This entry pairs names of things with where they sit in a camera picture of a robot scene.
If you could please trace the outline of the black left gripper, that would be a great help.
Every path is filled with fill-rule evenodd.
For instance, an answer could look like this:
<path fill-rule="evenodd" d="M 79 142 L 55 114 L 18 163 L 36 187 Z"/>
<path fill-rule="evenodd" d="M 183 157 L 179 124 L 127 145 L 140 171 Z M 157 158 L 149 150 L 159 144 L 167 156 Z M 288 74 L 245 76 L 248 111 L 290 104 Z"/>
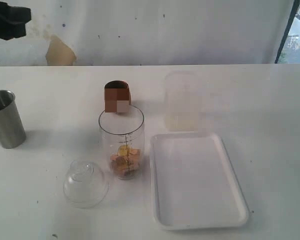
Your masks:
<path fill-rule="evenodd" d="M 31 9 L 10 6 L 0 1 L 0 39 L 11 40 L 25 37 L 26 24 L 32 20 Z"/>

